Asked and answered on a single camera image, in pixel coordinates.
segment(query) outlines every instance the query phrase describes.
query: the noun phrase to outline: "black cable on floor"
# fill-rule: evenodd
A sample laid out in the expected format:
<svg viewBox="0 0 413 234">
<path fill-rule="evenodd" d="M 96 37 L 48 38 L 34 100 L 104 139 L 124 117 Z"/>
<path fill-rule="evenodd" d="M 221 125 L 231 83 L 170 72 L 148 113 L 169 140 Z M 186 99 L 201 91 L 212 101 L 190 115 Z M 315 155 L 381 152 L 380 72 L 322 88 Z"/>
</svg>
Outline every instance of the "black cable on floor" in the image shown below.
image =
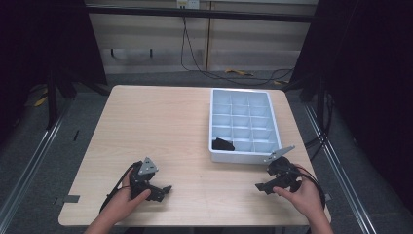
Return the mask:
<svg viewBox="0 0 413 234">
<path fill-rule="evenodd" d="M 189 39 L 188 30 L 187 30 L 187 27 L 186 27 L 186 18 L 182 18 L 182 19 L 183 19 L 184 30 L 183 30 L 183 35 L 182 35 L 181 65 L 182 65 L 182 67 L 183 67 L 185 70 L 187 70 L 187 71 L 199 71 L 199 72 L 201 72 L 203 75 L 205 75 L 206 77 L 208 77 L 208 78 L 210 78 L 210 79 L 213 79 L 213 80 L 226 80 L 226 81 L 229 81 L 229 82 L 234 83 L 234 84 L 237 84 L 237 85 L 242 85 L 242 86 L 261 86 L 261 85 L 265 85 L 265 84 L 269 83 L 270 81 L 280 80 L 281 78 L 285 77 L 286 75 L 288 75 L 289 73 L 291 73 L 291 72 L 294 70 L 294 68 L 291 68 L 291 69 L 278 69 L 278 70 L 273 71 L 273 73 L 271 74 L 270 78 L 256 78 L 256 77 L 254 77 L 254 78 L 252 78 L 252 77 L 226 78 L 226 77 L 222 77 L 222 76 L 219 76 L 219 75 L 217 75 L 217 74 L 211 73 L 211 72 L 209 72 L 209 71 L 203 71 L 203 70 L 200 69 L 200 67 L 198 66 L 197 61 L 195 60 L 194 52 L 193 52 L 193 50 L 192 50 L 191 40 Z M 197 70 L 188 69 L 188 68 L 183 64 L 183 49 L 184 49 L 184 45 L 185 45 L 185 38 L 186 38 L 186 40 L 188 41 L 189 49 L 190 49 L 190 51 L 191 51 L 191 56 L 192 56 L 192 59 L 193 59 L 195 65 L 196 65 L 196 67 L 197 67 Z M 285 72 L 282 76 L 280 76 L 280 77 L 275 77 L 275 78 L 273 78 L 274 75 L 275 75 L 277 72 L 280 72 L 280 71 L 286 71 L 286 72 Z M 255 84 L 247 84 L 247 83 L 240 83 L 240 82 L 237 82 L 237 81 L 235 81 L 235 80 L 256 80 L 256 81 L 263 81 L 263 82 L 255 83 Z"/>
<path fill-rule="evenodd" d="M 319 151 L 324 147 L 325 142 L 328 138 L 328 134 L 330 131 L 331 127 L 331 119 L 332 119 L 332 114 L 333 114 L 333 109 L 334 109 L 334 101 L 332 97 L 329 94 L 326 94 L 327 97 L 327 110 L 328 110 L 328 120 L 326 126 L 322 126 L 322 133 L 319 134 L 317 137 L 314 139 L 310 140 L 309 142 L 305 143 L 306 148 L 311 148 L 314 145 L 316 145 L 320 140 L 321 143 L 319 144 L 319 148 L 316 150 L 316 152 L 313 154 L 313 156 L 310 157 L 310 161 L 313 161 L 316 156 L 319 154 Z"/>
</svg>

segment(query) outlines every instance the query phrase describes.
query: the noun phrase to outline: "metal rail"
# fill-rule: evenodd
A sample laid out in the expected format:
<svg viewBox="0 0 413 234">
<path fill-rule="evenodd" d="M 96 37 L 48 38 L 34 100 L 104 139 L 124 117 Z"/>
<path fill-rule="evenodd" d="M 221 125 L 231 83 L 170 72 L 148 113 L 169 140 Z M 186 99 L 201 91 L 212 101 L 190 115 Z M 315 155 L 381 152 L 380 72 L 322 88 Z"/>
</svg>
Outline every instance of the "metal rail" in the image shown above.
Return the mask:
<svg viewBox="0 0 413 234">
<path fill-rule="evenodd" d="M 306 105 L 306 111 L 316 134 L 320 136 L 321 130 L 318 125 L 315 110 L 312 106 Z M 351 209 L 353 210 L 353 214 L 356 217 L 358 225 L 360 226 L 363 233 L 375 234 L 376 230 L 374 229 L 373 223 L 371 222 L 370 215 L 368 214 L 361 200 L 358 198 L 356 191 L 353 188 L 349 178 L 347 177 L 347 174 L 344 171 L 344 168 L 342 167 L 331 142 L 328 140 L 326 136 L 323 137 L 325 138 L 321 139 L 321 141 L 324 141 L 324 152 L 327 155 L 327 159 L 331 165 L 331 168 L 335 173 L 341 188 L 343 189 L 344 195 L 346 196 Z"/>
<path fill-rule="evenodd" d="M 175 8 L 142 8 L 125 7 L 101 4 L 86 5 L 58 5 L 51 6 L 35 5 L 34 7 L 46 8 L 49 11 L 63 12 L 87 12 L 92 14 L 111 15 L 134 15 L 134 16 L 158 16 L 158 17 L 185 17 L 185 18 L 205 18 L 205 19 L 227 19 L 227 20 L 264 20 L 264 21 L 285 21 L 285 22 L 323 22 L 337 23 L 338 19 L 326 19 L 306 15 L 268 14 L 231 12 L 215 10 L 195 10 L 195 9 L 175 9 Z"/>
<path fill-rule="evenodd" d="M 62 118 L 68 112 L 70 104 L 71 100 L 67 100 L 65 102 L 64 107 L 62 108 L 62 113 L 57 118 L 56 123 L 49 130 L 46 130 L 42 140 L 37 146 L 36 151 L 31 157 L 30 162 L 27 164 L 15 187 L 12 189 L 12 192 L 3 203 L 0 209 L 0 234 L 6 233 L 13 216 L 18 210 L 31 181 L 40 168 L 40 165 L 45 158 L 46 153 L 58 132 L 58 129 L 60 128 Z"/>
</svg>

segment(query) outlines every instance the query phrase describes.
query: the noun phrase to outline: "hand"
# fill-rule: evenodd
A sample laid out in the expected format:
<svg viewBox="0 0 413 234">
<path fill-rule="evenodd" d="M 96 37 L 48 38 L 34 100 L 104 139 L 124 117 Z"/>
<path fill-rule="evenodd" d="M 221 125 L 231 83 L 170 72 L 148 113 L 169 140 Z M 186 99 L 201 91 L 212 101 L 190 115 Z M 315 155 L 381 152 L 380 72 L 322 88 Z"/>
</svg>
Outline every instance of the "hand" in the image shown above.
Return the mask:
<svg viewBox="0 0 413 234">
<path fill-rule="evenodd" d="M 307 175 L 307 172 L 300 169 L 302 168 L 300 165 L 297 164 L 295 166 L 298 167 L 300 173 Z M 301 214 L 306 217 L 314 212 L 323 212 L 321 199 L 319 198 L 319 191 L 306 177 L 302 176 L 301 186 L 294 193 L 280 187 L 274 187 L 273 191 L 286 198 Z"/>
<path fill-rule="evenodd" d="M 300 165 L 296 164 L 295 166 L 298 167 L 300 173 L 308 174 L 300 169 L 302 168 Z M 280 187 L 274 187 L 273 191 L 292 203 L 295 209 L 309 220 L 312 233 L 333 233 L 322 208 L 319 191 L 308 178 L 302 176 L 301 186 L 294 193 Z"/>
<path fill-rule="evenodd" d="M 149 197 L 151 190 L 146 189 L 131 200 L 130 173 L 131 171 L 122 180 L 122 188 L 112 197 L 85 233 L 108 233 L 113 225 L 129 216 L 140 203 Z"/>
</svg>

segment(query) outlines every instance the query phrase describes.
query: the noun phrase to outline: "wooden table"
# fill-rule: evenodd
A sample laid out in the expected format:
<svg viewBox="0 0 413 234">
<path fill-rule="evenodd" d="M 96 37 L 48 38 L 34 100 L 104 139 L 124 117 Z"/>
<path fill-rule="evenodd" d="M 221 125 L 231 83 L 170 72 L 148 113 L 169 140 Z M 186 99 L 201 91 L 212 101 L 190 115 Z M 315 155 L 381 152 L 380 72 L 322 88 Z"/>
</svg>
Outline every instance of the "wooden table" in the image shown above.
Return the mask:
<svg viewBox="0 0 413 234">
<path fill-rule="evenodd" d="M 282 91 L 270 93 L 286 156 L 313 173 Z M 265 165 L 213 163 L 208 151 L 210 88 L 116 86 L 106 103 L 59 223 L 89 225 L 123 172 L 150 157 L 158 187 L 172 185 L 162 203 L 141 204 L 118 223 L 125 226 L 307 225 L 283 197 L 266 195 L 255 183 L 273 179 Z"/>
</svg>

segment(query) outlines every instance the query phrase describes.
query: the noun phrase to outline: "gray floor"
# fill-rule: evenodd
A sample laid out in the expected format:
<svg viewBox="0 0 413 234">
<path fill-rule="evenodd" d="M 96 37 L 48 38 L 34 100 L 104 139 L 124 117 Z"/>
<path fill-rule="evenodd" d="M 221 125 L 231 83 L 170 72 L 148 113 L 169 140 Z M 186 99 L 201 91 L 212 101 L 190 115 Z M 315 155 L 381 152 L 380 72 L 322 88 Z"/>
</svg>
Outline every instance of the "gray floor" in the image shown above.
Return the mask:
<svg viewBox="0 0 413 234">
<path fill-rule="evenodd" d="M 257 77 L 269 78 L 271 71 L 255 72 Z M 207 78 L 199 72 L 143 73 L 108 75 L 110 89 L 117 84 L 160 85 L 160 86 L 203 86 L 244 87 L 257 89 L 278 89 L 273 81 L 261 86 L 246 86 L 225 80 Z M 257 81 L 237 80 L 256 84 Z M 63 227 L 57 218 L 61 206 L 54 205 L 56 197 L 66 195 L 77 173 L 84 153 L 94 133 L 107 97 L 90 89 L 77 86 L 78 95 L 71 103 L 68 114 L 63 118 L 53 144 L 49 148 L 39 171 L 33 178 L 6 233 L 82 233 L 84 227 Z M 299 100 L 299 91 L 287 93 L 287 97 L 304 142 L 316 134 L 305 112 L 304 103 Z M 0 148 L 0 202 L 3 204 L 30 156 L 40 142 L 47 125 L 47 104 L 40 107 L 26 107 L 26 111 L 15 131 Z M 372 218 L 377 233 L 413 233 L 413 217 L 403 207 L 388 184 L 376 173 L 357 148 L 338 110 L 334 110 L 329 138 L 346 170 L 351 183 Z M 313 155 L 317 146 L 308 150 Z M 362 233 L 348 200 L 333 173 L 327 158 L 321 151 L 313 166 L 319 182 L 332 200 L 327 202 L 332 216 L 335 233 Z M 282 233 L 282 228 L 227 227 L 224 233 Z M 307 227 L 286 227 L 285 233 L 305 233 Z M 113 233 L 123 233 L 124 228 L 114 228 Z M 148 233 L 193 233 L 192 228 L 148 228 Z"/>
</svg>

